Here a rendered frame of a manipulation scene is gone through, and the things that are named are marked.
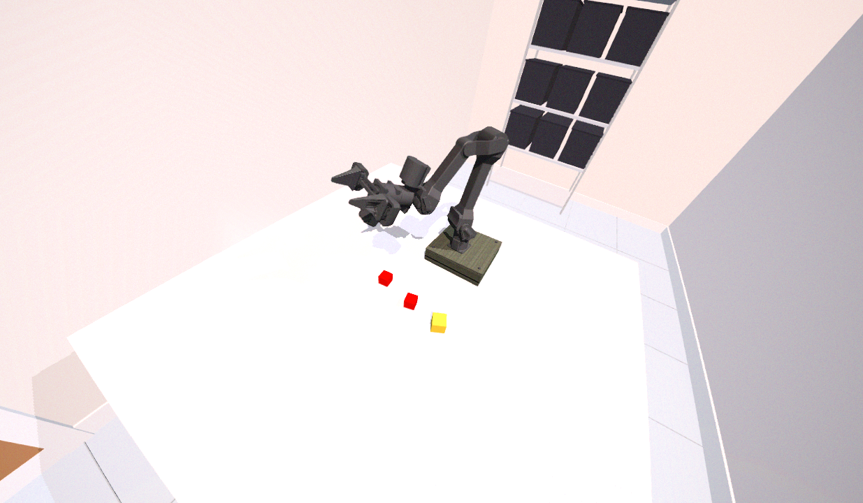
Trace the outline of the red cube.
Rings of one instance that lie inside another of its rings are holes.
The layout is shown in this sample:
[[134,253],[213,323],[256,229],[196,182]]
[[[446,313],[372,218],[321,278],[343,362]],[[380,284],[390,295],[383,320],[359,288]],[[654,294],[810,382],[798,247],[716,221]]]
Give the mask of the red cube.
[[393,281],[393,274],[389,271],[383,270],[382,273],[378,276],[378,284],[383,284],[383,286],[389,287],[389,284]]
[[407,293],[407,295],[405,297],[405,306],[403,306],[403,307],[405,307],[407,309],[411,309],[412,311],[414,311],[414,309],[417,305],[417,300],[418,300],[417,294]]

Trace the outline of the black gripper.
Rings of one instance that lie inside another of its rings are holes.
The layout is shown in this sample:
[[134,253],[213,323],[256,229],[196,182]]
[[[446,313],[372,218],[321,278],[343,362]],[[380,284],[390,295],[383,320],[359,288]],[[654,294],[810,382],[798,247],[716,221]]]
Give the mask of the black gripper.
[[382,226],[390,226],[395,223],[400,212],[400,199],[402,192],[400,186],[392,181],[381,182],[377,178],[370,182],[368,170],[362,163],[354,162],[350,170],[332,176],[331,182],[349,186],[352,192],[362,189],[367,191],[367,196],[350,198],[349,204],[358,209],[366,210]]

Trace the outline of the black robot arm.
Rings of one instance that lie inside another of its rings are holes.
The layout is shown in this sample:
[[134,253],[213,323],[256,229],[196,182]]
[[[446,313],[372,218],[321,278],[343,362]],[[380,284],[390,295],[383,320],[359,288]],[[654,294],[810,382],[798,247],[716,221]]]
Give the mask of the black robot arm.
[[475,238],[477,232],[472,228],[474,221],[474,206],[478,201],[480,191],[485,181],[488,180],[490,168],[502,157],[510,143],[506,133],[487,126],[480,131],[474,131],[457,139],[456,145],[451,148],[440,167],[424,182],[429,173],[429,165],[417,159],[407,156],[405,165],[400,170],[400,186],[402,198],[400,199],[400,211],[407,213],[411,205],[419,214],[431,214],[438,203],[446,185],[456,175],[458,170],[470,156],[477,155],[477,159],[467,179],[460,203],[451,206],[448,221],[454,229],[454,236],[448,247],[455,249],[459,254],[464,254],[466,249],[472,247],[469,242]]

